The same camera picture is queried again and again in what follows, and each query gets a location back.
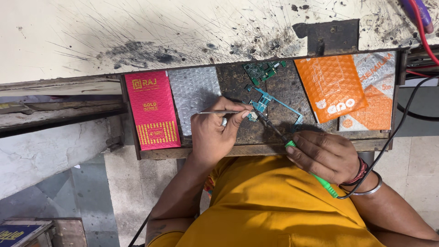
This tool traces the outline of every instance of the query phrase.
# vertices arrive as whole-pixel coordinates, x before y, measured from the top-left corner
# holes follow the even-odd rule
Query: blue sign
[[[41,225],[0,225],[0,247],[11,247]]]

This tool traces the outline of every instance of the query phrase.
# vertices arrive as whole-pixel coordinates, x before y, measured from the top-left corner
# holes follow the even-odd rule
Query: orange bubble mailer
[[[351,55],[294,60],[317,123],[367,107]]]

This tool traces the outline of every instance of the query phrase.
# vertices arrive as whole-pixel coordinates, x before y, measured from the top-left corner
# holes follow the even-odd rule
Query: tattoo
[[[155,237],[162,234],[160,230],[163,230],[166,227],[166,225],[161,225],[159,227],[151,227],[151,233],[147,232],[146,234],[146,244],[148,245],[149,242],[151,242]]]

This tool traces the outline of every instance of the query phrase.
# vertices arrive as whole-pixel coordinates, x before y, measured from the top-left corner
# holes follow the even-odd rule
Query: green circuit board
[[[243,64],[242,67],[247,72],[253,84],[259,86],[258,78],[260,78],[262,81],[265,81],[272,77],[274,74],[276,74],[276,70],[278,69],[279,65],[285,67],[287,64],[285,61],[258,62]]]

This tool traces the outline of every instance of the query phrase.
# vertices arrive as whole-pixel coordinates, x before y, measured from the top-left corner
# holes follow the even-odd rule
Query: green soldering iron handle
[[[289,146],[296,147],[296,144],[293,141],[289,141],[287,144],[285,144],[285,148],[287,148]],[[325,188],[329,192],[329,194],[331,194],[332,197],[334,197],[334,198],[338,197],[337,192],[331,187],[331,185],[326,180],[316,176],[312,172],[310,172],[310,174],[317,179],[317,181],[323,186],[323,188]]]

